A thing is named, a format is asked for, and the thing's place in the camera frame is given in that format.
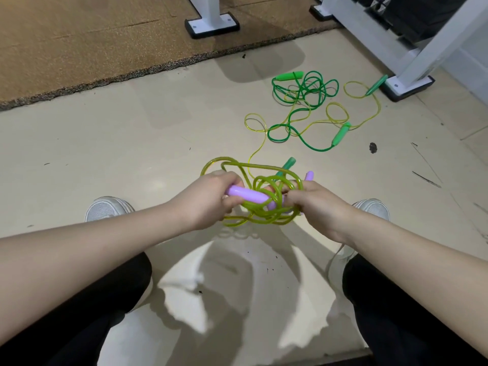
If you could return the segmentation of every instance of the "jump rope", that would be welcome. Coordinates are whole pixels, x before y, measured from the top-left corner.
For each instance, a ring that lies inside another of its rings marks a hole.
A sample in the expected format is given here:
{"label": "jump rope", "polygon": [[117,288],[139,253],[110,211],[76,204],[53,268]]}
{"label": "jump rope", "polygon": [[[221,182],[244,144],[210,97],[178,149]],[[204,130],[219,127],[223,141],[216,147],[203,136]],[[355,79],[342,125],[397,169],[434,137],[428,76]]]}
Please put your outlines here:
{"label": "jump rope", "polygon": [[[291,107],[290,112],[286,116],[284,121],[278,124],[274,124],[270,128],[268,128],[264,118],[261,115],[259,115],[258,113],[247,114],[244,117],[244,125],[247,127],[247,129],[253,132],[264,133],[265,135],[263,142],[261,143],[259,148],[251,154],[251,156],[247,160],[247,163],[240,163],[230,157],[219,157],[212,159],[210,162],[208,162],[201,172],[201,176],[203,176],[211,165],[221,161],[221,168],[224,171],[226,170],[226,166],[238,167],[247,184],[248,188],[242,188],[233,185],[227,190],[226,194],[242,196],[246,200],[244,203],[242,203],[242,206],[249,211],[249,214],[247,216],[225,216],[224,219],[226,220],[236,221],[232,223],[225,223],[225,225],[235,227],[240,226],[247,221],[260,224],[273,223],[278,225],[284,225],[291,222],[297,215],[299,215],[300,210],[298,209],[298,207],[283,206],[284,187],[287,187],[287,189],[289,190],[296,188],[299,190],[303,189],[303,183],[300,177],[298,177],[296,173],[289,170],[291,166],[295,164],[295,159],[290,158],[283,167],[275,167],[271,165],[252,164],[252,157],[256,153],[258,153],[265,145],[266,139],[269,139],[272,142],[282,143],[288,141],[291,136],[298,137],[305,144],[305,146],[314,151],[326,152],[331,150],[340,143],[340,141],[344,138],[347,132],[358,129],[363,124],[380,114],[381,103],[375,96],[374,92],[384,83],[386,79],[387,75],[383,76],[379,81],[371,86],[371,88],[366,86],[364,83],[358,81],[349,81],[343,85],[344,93],[350,98],[364,99],[371,96],[374,99],[377,110],[373,116],[366,118],[358,125],[351,125],[349,122],[350,116],[345,107],[342,104],[333,101],[326,105],[325,111],[327,119],[316,120],[310,123],[304,130],[300,132],[295,127],[293,127],[291,123],[300,122],[302,120],[308,119],[314,110],[320,108],[322,104],[325,103],[327,98],[335,97],[339,93],[339,82],[337,79],[331,79],[327,82],[324,82],[322,74],[317,71],[310,71],[305,75],[303,74],[303,72],[284,73],[273,78],[271,80],[271,84],[273,86],[274,98],[276,98],[279,102],[282,102],[284,105],[289,105]],[[295,84],[289,85],[287,87],[277,84],[277,82],[290,80],[294,80]],[[353,83],[363,86],[367,90],[366,93],[363,96],[355,96],[350,94],[347,91],[347,86]],[[333,118],[329,113],[329,109],[332,106],[339,107],[344,112],[345,118]],[[296,113],[300,112],[305,112],[305,115],[298,118],[296,118],[296,116],[294,117]],[[256,130],[249,127],[247,121],[250,119],[259,122],[263,129]],[[339,128],[338,133],[332,139],[331,145],[329,147],[318,149],[311,146],[303,139],[302,135],[304,134],[304,132],[307,131],[312,125],[317,123],[329,123]],[[271,132],[281,127],[285,128],[287,135],[282,139],[272,137]],[[252,183],[247,176],[245,168],[247,168],[249,175],[251,176],[251,178],[253,178]],[[277,171],[277,174],[272,176],[254,177],[250,171],[250,168],[269,169]],[[296,186],[294,185],[294,183],[286,178],[286,175],[290,175],[292,178],[294,178]],[[313,172],[309,171],[305,177],[305,180],[312,179]]]}

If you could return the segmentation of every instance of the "black rubber foot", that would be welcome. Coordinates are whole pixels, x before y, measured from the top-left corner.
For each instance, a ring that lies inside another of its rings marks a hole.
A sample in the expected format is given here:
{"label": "black rubber foot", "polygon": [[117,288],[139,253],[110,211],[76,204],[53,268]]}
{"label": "black rubber foot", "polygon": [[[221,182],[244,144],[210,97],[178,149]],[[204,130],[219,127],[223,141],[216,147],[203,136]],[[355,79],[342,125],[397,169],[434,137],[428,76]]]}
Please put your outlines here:
{"label": "black rubber foot", "polygon": [[391,101],[393,102],[399,102],[400,100],[403,100],[403,99],[406,99],[418,92],[421,92],[421,91],[424,91],[427,87],[430,87],[433,85],[433,83],[435,82],[435,79],[433,79],[431,76],[429,76],[430,78],[430,82],[429,83],[426,83],[425,85],[423,86],[420,86],[420,87],[417,87],[416,89],[413,89],[413,90],[410,90],[408,92],[405,92],[403,95],[397,95],[396,93],[394,93],[392,91],[392,89],[390,89],[389,86],[387,86],[386,82],[383,83],[381,86],[380,86],[380,90],[381,92],[383,92],[383,94],[385,94],[387,96],[387,98],[389,98]]}
{"label": "black rubber foot", "polygon": [[206,37],[211,37],[211,36],[218,36],[218,35],[223,35],[225,33],[230,33],[230,32],[236,32],[238,30],[241,29],[241,25],[239,24],[239,22],[237,21],[237,19],[235,18],[234,15],[232,15],[232,13],[229,11],[229,12],[226,12],[226,14],[229,14],[229,16],[232,18],[232,20],[235,22],[235,25],[234,26],[230,26],[230,27],[226,27],[226,28],[221,28],[221,29],[216,29],[216,30],[208,30],[206,32],[202,32],[202,33],[196,33],[195,30],[192,28],[190,22],[192,22],[193,20],[198,20],[198,19],[191,19],[191,20],[188,20],[188,19],[185,19],[185,28],[186,28],[186,31],[190,34],[191,38],[193,39],[199,39],[199,38],[206,38]]}
{"label": "black rubber foot", "polygon": [[308,11],[310,12],[310,14],[312,14],[314,16],[315,19],[317,19],[319,22],[325,22],[325,21],[328,21],[328,20],[336,20],[336,18],[334,18],[333,15],[327,15],[326,17],[323,16],[322,14],[320,14],[317,9],[315,9],[314,7],[315,5],[312,5],[310,6],[310,9],[308,9]]}

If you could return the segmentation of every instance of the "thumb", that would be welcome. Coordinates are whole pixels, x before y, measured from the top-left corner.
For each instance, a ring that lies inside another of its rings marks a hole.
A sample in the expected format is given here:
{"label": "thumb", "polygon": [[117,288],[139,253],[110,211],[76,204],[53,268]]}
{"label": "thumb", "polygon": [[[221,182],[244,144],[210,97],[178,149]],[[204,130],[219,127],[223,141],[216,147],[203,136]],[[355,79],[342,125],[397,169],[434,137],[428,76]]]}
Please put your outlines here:
{"label": "thumb", "polygon": [[231,210],[236,205],[242,204],[244,202],[244,198],[241,196],[228,196],[224,197],[222,200],[223,207],[225,210]]}
{"label": "thumb", "polygon": [[300,206],[303,207],[306,198],[307,198],[307,191],[305,190],[290,190],[285,195],[284,198],[284,206],[285,207],[293,207],[293,206]]}

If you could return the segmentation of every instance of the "brown rubber mat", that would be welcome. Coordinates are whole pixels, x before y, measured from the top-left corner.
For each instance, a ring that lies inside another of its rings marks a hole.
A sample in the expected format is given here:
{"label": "brown rubber mat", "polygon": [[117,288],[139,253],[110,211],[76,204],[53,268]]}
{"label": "brown rubber mat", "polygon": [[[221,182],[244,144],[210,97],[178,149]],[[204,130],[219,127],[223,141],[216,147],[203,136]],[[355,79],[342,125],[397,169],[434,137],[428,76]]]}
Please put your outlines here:
{"label": "brown rubber mat", "polygon": [[193,40],[188,0],[0,0],[0,110],[336,28],[314,0],[220,0],[241,30]]}

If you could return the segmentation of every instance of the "shoe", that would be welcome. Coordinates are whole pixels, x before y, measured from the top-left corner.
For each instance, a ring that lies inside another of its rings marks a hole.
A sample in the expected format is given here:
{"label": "shoe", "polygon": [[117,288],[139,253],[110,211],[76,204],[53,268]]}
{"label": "shoe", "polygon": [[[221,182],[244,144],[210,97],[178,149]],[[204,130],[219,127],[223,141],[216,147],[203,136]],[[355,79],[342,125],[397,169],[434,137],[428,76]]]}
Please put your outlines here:
{"label": "shoe", "polygon": [[[374,214],[384,220],[390,221],[390,212],[388,208],[378,199],[364,199],[360,202],[356,202],[352,205],[357,209]],[[350,246],[341,246],[339,251],[336,253],[332,262],[330,263],[328,270],[328,279],[331,286],[339,290],[344,294],[342,290],[342,276],[344,273],[344,268],[347,262],[353,259],[358,252],[352,249]]]}
{"label": "shoe", "polygon": [[[121,216],[123,214],[135,212],[135,209],[125,200],[119,199],[118,197],[113,196],[102,196],[98,199],[95,199],[92,205],[88,208],[85,214],[85,222],[91,222],[96,220],[101,220],[104,218],[110,218],[115,216]],[[134,308],[131,309],[132,312],[134,309],[138,308],[141,303],[143,303],[147,297],[152,292],[154,287],[153,279],[149,282],[149,285],[144,290],[143,295],[139,298]]]}

